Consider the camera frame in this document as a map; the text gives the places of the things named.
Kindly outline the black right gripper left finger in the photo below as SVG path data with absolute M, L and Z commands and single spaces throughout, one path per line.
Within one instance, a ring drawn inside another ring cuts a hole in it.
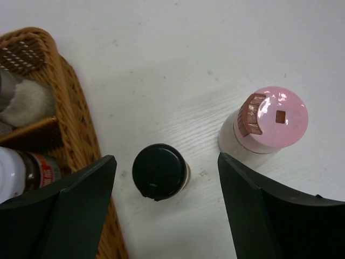
M 106 155 L 1 204 L 1 258 L 95 258 L 117 162 Z

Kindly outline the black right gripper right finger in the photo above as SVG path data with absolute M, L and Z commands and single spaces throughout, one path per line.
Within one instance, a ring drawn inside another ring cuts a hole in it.
M 218 157 L 238 258 L 344 258 L 344 202 L 287 187 Z

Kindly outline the red label white lid jar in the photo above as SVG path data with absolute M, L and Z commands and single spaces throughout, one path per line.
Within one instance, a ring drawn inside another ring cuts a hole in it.
M 62 177 L 55 158 L 1 147 L 1 203 Z

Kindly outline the small black cap bottle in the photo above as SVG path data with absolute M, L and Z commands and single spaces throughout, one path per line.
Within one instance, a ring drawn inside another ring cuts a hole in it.
M 141 195 L 158 202 L 179 193 L 188 184 L 191 170 L 173 146 L 152 144 L 136 156 L 132 176 Z

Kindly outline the silver lid spice jar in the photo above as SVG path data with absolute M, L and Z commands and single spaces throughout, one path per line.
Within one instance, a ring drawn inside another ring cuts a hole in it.
M 50 87 L 1 69 L 1 135 L 55 114 Z

